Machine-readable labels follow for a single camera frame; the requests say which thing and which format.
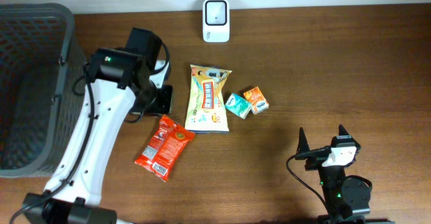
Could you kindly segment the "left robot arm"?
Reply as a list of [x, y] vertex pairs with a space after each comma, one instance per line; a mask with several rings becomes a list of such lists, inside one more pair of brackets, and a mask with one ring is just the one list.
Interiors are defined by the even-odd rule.
[[99, 206], [104, 174], [128, 115], [137, 123], [171, 112], [173, 88], [164, 85], [168, 52], [154, 32], [133, 28], [124, 47], [99, 48], [91, 56], [83, 66], [83, 105], [64, 155], [43, 193], [27, 194], [11, 223], [20, 215], [30, 223], [121, 223], [116, 211]]

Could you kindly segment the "orange tissue pack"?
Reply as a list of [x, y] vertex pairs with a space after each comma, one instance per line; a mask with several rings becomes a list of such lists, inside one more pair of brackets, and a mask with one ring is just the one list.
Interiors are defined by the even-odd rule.
[[269, 108], [269, 102], [264, 97], [259, 87], [254, 87], [243, 93], [244, 98], [251, 103], [253, 114], [259, 114]]

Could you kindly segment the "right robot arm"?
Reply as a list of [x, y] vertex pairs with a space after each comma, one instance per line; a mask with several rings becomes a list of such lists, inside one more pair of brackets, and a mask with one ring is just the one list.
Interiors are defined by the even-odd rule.
[[306, 171], [318, 171], [323, 195], [317, 197], [327, 214], [317, 223], [390, 223], [387, 219], [367, 219], [370, 213], [372, 182], [356, 175], [346, 175], [345, 168], [356, 161], [361, 145], [339, 125], [331, 144], [311, 149], [303, 128], [299, 130], [296, 154], [290, 159], [304, 160]]

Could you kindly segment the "red candy bag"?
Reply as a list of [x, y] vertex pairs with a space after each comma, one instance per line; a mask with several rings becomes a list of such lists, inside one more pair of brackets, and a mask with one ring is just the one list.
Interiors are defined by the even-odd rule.
[[163, 115], [157, 131], [134, 163], [166, 182], [176, 160], [194, 138], [195, 133]]

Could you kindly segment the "teal tissue pack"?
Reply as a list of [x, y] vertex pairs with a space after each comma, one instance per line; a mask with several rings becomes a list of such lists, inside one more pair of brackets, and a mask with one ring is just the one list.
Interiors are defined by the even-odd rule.
[[232, 93], [225, 103], [225, 108], [241, 119], [245, 119], [251, 111], [252, 104], [239, 95]]

